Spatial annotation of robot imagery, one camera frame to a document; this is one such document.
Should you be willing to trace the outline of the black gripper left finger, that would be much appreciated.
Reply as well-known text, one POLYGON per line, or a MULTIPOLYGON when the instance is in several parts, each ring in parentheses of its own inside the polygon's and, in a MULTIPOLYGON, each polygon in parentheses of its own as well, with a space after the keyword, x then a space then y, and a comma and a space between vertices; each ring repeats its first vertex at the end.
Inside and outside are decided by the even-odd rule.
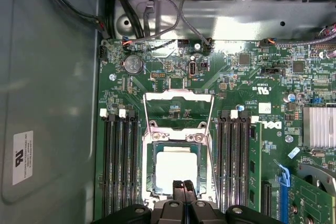
POLYGON ((93 223, 183 223, 185 199, 185 183, 175 180, 173 199, 159 201, 159 206, 153 210, 141 204, 134 204, 93 223))

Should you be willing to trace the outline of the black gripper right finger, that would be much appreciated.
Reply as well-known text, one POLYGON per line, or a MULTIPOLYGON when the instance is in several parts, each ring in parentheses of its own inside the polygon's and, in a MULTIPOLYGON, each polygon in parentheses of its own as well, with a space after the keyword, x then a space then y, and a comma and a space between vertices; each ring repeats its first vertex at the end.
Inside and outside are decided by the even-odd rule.
POLYGON ((221 212, 211 202, 197 199, 191 180, 186 180, 184 187, 191 223, 281 223, 277 219, 240 205, 233 205, 221 212))

